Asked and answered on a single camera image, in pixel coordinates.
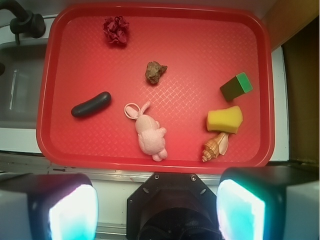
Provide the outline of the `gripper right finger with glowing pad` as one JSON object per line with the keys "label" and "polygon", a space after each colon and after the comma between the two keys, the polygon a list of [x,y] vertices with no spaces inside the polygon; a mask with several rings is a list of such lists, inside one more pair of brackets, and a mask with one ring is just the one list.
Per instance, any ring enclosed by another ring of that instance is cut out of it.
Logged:
{"label": "gripper right finger with glowing pad", "polygon": [[216,197],[225,240],[320,238],[318,167],[230,167],[220,177]]}

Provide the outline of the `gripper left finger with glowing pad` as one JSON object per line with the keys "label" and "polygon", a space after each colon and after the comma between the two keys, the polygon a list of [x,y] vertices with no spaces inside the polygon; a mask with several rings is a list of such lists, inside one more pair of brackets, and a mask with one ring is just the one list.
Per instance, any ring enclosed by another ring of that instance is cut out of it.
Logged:
{"label": "gripper left finger with glowing pad", "polygon": [[98,194],[82,173],[0,175],[2,240],[93,240]]}

